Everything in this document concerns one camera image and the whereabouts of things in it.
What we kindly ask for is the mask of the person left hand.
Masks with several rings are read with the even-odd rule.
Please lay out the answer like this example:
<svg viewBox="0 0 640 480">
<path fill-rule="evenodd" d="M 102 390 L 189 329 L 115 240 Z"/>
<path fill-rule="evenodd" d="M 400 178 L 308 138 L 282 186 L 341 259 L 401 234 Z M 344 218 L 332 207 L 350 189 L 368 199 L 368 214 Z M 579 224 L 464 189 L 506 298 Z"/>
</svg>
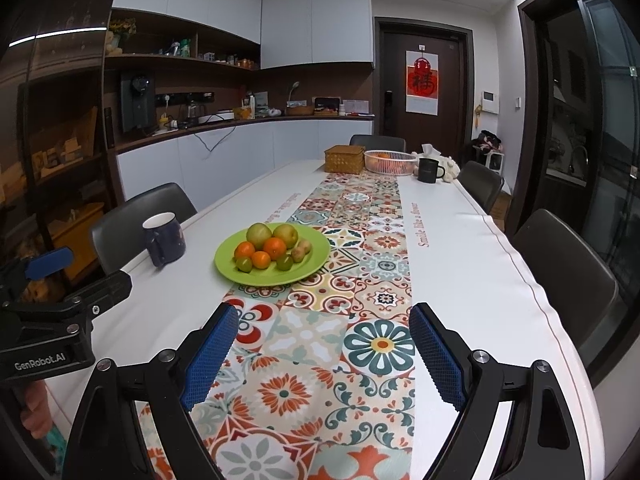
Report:
<svg viewBox="0 0 640 480">
<path fill-rule="evenodd" d="M 46 383 L 43 380 L 31 382 L 23 392 L 25 408 L 21 414 L 23 426 L 34 439 L 42 439 L 52 429 Z"/>
</svg>

